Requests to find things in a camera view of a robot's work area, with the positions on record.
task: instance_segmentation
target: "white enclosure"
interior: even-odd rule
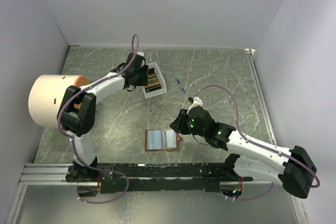
[[[303,203],[310,223],[334,223],[336,0],[284,0],[256,67],[278,143],[304,146],[321,187]]]
[[[45,0],[70,45],[255,48],[282,0]]]
[[[334,223],[336,0],[0,0],[0,223],[42,128],[28,96],[61,72],[67,45],[254,48],[279,145],[304,147],[322,186],[303,201],[309,223]]]

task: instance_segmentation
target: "blue pen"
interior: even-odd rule
[[[184,90],[184,88],[182,87],[182,84],[180,83],[180,80],[178,79],[177,76],[175,76],[175,79],[176,79],[177,83],[179,84],[180,88],[182,89],[183,93],[185,93],[185,90]]]

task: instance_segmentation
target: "cable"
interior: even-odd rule
[[[199,144],[202,144],[202,143],[200,143],[200,142],[195,138],[195,135],[194,135],[194,134],[192,134],[192,136],[193,136],[194,140],[196,140],[196,142],[198,142]]]
[[[238,198],[238,199],[235,199],[235,201],[251,201],[251,200],[259,199],[259,198],[265,196],[266,194],[268,194],[273,189],[273,186],[274,186],[274,183],[272,182],[271,186],[265,192],[263,192],[262,194],[259,194],[255,197],[251,197],[251,198],[247,198],[247,199]]]
[[[135,48],[135,51],[134,50],[134,39],[136,38],[136,48]],[[120,194],[119,196],[113,198],[113,199],[110,199],[110,200],[106,200],[106,201],[100,201],[100,202],[97,202],[97,201],[89,201],[89,200],[84,200],[82,199],[80,196],[79,196],[79,190],[77,189],[77,196],[78,196],[78,199],[84,203],[89,203],[89,204],[105,204],[105,203],[109,203],[109,202],[112,202],[112,201],[115,201],[119,198],[121,198],[122,196],[124,196],[129,188],[129,185],[130,185],[130,182],[129,182],[129,179],[128,177],[126,176],[126,174],[122,173],[122,172],[119,172],[117,170],[111,170],[111,169],[103,169],[103,168],[97,168],[97,167],[93,167],[93,166],[90,166],[88,164],[86,164],[78,155],[78,152],[77,152],[77,149],[76,149],[76,145],[75,145],[75,138],[72,136],[72,135],[69,135],[67,134],[66,132],[63,131],[62,127],[61,127],[61,118],[62,118],[62,114],[64,113],[64,110],[70,105],[70,103],[76,98],[78,97],[80,94],[82,94],[83,92],[85,91],[88,91],[94,87],[96,87],[97,85],[99,84],[102,84],[103,82],[105,81],[108,81],[108,80],[111,80],[115,77],[118,77],[118,76],[121,76],[128,68],[129,66],[134,62],[135,60],[135,57],[137,55],[137,52],[138,52],[138,49],[139,49],[139,36],[137,34],[134,34],[133,37],[132,37],[132,52],[134,53],[133,54],[133,57],[131,59],[131,61],[127,64],[126,67],[124,67],[118,74],[115,74],[114,76],[111,76],[111,77],[105,77],[105,78],[102,78],[101,80],[97,81],[96,83],[94,83],[93,85],[91,86],[88,86],[82,90],[80,90],[78,93],[76,93],[75,95],[73,95],[65,104],[64,106],[61,108],[61,110],[59,111],[59,114],[58,114],[58,117],[57,117],[57,126],[58,126],[58,130],[59,132],[63,135],[63,136],[66,136],[66,137],[69,137],[70,138],[70,141],[71,141],[71,146],[72,146],[72,150],[75,154],[75,157],[77,158],[77,160],[85,167],[89,168],[89,169],[93,169],[93,170],[97,170],[99,172],[112,172],[112,173],[116,173],[116,174],[119,174],[121,176],[123,176],[125,179],[126,179],[126,188],[125,190],[122,192],[122,194]]]
[[[240,191],[243,190],[243,177],[239,177],[238,188]]]
[[[200,90],[198,90],[198,91],[194,94],[193,98],[196,97],[201,91],[203,91],[203,90],[205,90],[205,89],[207,89],[207,88],[210,88],[210,87],[217,87],[217,88],[223,89],[226,93],[228,93],[228,95],[229,95],[229,96],[231,97],[231,99],[233,100],[233,103],[234,103],[234,105],[235,105],[235,109],[236,109],[236,128],[237,128],[238,133],[241,135],[241,137],[242,137],[244,140],[246,140],[246,141],[248,141],[249,143],[252,143],[252,144],[254,144],[254,145],[258,146],[258,147],[261,147],[261,148],[264,148],[264,149],[266,149],[266,150],[268,150],[268,151],[271,151],[271,152],[273,152],[273,153],[282,155],[282,156],[284,156],[284,157],[286,157],[286,158],[292,160],[293,162],[297,163],[298,165],[302,166],[302,167],[303,167],[304,169],[306,169],[306,170],[313,176],[313,178],[316,180],[316,185],[312,185],[312,186],[311,186],[312,188],[317,188],[317,187],[319,187],[319,186],[321,185],[320,179],[317,177],[317,175],[316,175],[316,174],[315,174],[315,173],[314,173],[308,166],[306,166],[304,163],[298,161],[296,158],[293,158],[292,156],[289,156],[289,155],[287,155],[287,154],[285,154],[285,153],[279,152],[278,150],[275,150],[275,149],[270,148],[270,147],[268,147],[268,146],[264,146],[264,145],[262,145],[262,144],[259,144],[259,143],[257,143],[257,142],[254,142],[254,141],[248,139],[248,138],[243,134],[243,132],[241,131],[240,126],[239,126],[239,110],[238,110],[238,104],[237,104],[236,99],[234,98],[234,96],[231,94],[231,92],[230,92],[228,89],[226,89],[226,88],[223,87],[223,86],[216,85],[216,84],[207,85],[207,86],[201,88]],[[269,191],[271,191],[272,188],[273,188],[273,183],[271,184],[270,189],[268,189],[268,190],[266,191],[265,194],[269,193]]]

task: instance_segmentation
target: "purple cable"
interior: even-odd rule
[[[134,47],[134,39],[137,38],[137,44],[136,44],[136,47],[135,47],[135,51],[133,51],[133,47]],[[139,49],[139,36],[137,34],[134,34],[133,35],[133,38],[132,38],[132,52],[134,53],[131,61],[127,64],[126,67],[124,67],[118,74],[114,75],[114,76],[111,76],[111,77],[105,77],[99,81],[97,81],[95,84],[93,84],[92,86],[88,86],[82,90],[80,90],[78,93],[76,93],[75,95],[73,95],[65,104],[64,106],[61,108],[61,110],[59,111],[59,114],[58,114],[58,117],[57,117],[57,126],[58,126],[58,130],[59,132],[63,135],[63,136],[67,136],[71,139],[71,146],[72,146],[72,149],[73,149],[73,152],[75,154],[75,157],[77,158],[77,160],[85,167],[89,168],[89,169],[93,169],[93,170],[97,170],[99,172],[113,172],[113,173],[117,173],[121,176],[123,176],[125,179],[126,179],[126,188],[125,190],[122,192],[122,194],[120,194],[119,196],[117,196],[116,198],[113,198],[113,199],[110,199],[110,200],[106,200],[106,201],[100,201],[100,202],[96,202],[96,201],[89,201],[89,200],[84,200],[82,199],[80,196],[79,196],[79,190],[77,189],[77,196],[78,196],[78,199],[80,201],[83,201],[85,203],[90,203],[90,204],[105,204],[105,203],[109,203],[109,202],[112,202],[112,201],[115,201],[117,199],[120,199],[122,196],[124,196],[129,188],[129,185],[130,185],[130,181],[128,179],[128,177],[126,176],[126,174],[122,173],[122,172],[119,172],[117,170],[111,170],[111,169],[102,169],[102,168],[96,168],[96,167],[92,167],[86,163],[84,163],[84,161],[79,157],[78,155],[78,152],[77,152],[77,149],[76,149],[76,145],[75,145],[75,138],[69,134],[67,134],[66,132],[64,132],[62,130],[62,127],[61,127],[61,117],[62,117],[62,114],[64,113],[64,110],[66,109],[66,107],[68,107],[70,105],[70,103],[76,98],[78,97],[80,94],[82,94],[83,92],[85,91],[88,91],[94,87],[96,87],[97,85],[99,84],[102,84],[103,82],[107,81],[107,80],[110,80],[110,79],[113,79],[115,77],[118,77],[120,75],[122,75],[128,68],[129,66],[134,62],[134,59],[137,55],[137,52],[138,52],[138,49]]]
[[[316,185],[312,185],[312,186],[311,186],[312,188],[317,188],[317,187],[319,187],[319,186],[321,185],[320,180],[319,180],[319,178],[317,177],[317,175],[316,175],[316,174],[315,174],[315,173],[314,173],[308,166],[306,166],[304,163],[298,161],[296,158],[293,158],[292,156],[289,156],[289,155],[287,155],[287,154],[285,154],[285,153],[279,152],[278,150],[275,150],[275,149],[270,148],[270,147],[268,147],[268,146],[264,146],[264,145],[262,145],[262,144],[256,143],[256,142],[254,142],[254,141],[248,139],[248,138],[243,134],[243,132],[241,131],[240,126],[239,126],[239,110],[238,110],[238,104],[237,104],[236,99],[234,98],[234,96],[231,94],[231,92],[230,92],[228,89],[226,89],[226,88],[223,87],[223,86],[216,85],[216,84],[213,84],[213,85],[207,85],[207,86],[201,88],[200,90],[198,90],[198,91],[194,94],[193,98],[196,97],[201,91],[203,91],[203,90],[205,90],[205,89],[207,89],[207,88],[210,88],[210,87],[217,87],[217,88],[223,89],[226,93],[228,93],[228,95],[229,95],[229,96],[231,97],[231,99],[233,100],[233,103],[234,103],[234,105],[235,105],[235,109],[236,109],[236,118],[235,118],[235,121],[236,121],[236,128],[237,128],[238,133],[241,135],[241,137],[242,137],[243,139],[245,139],[246,141],[248,141],[248,142],[250,142],[250,143],[252,143],[252,144],[254,144],[254,145],[258,146],[258,147],[261,147],[261,148],[264,148],[264,149],[266,149],[266,150],[268,150],[268,151],[271,151],[271,152],[273,152],[273,153],[282,155],[282,156],[284,156],[284,157],[286,157],[286,158],[292,160],[293,162],[297,163],[298,165],[302,166],[302,167],[303,167],[304,169],[306,169],[306,170],[313,176],[313,178],[316,180]],[[270,189],[268,189],[264,194],[261,194],[261,195],[259,195],[259,196],[253,197],[253,198],[244,199],[244,201],[248,201],[248,200],[252,200],[252,199],[255,199],[255,198],[262,197],[262,196],[264,196],[265,194],[269,193],[269,192],[271,191],[272,188],[273,188],[273,183],[272,183]]]
[[[259,198],[265,196],[266,194],[268,194],[273,189],[273,186],[274,186],[274,183],[272,182],[271,186],[267,189],[267,191],[263,192],[262,194],[251,197],[251,198],[246,198],[246,199],[237,198],[237,199],[235,199],[235,201],[242,202],[242,201],[251,201],[251,200],[259,199]]]

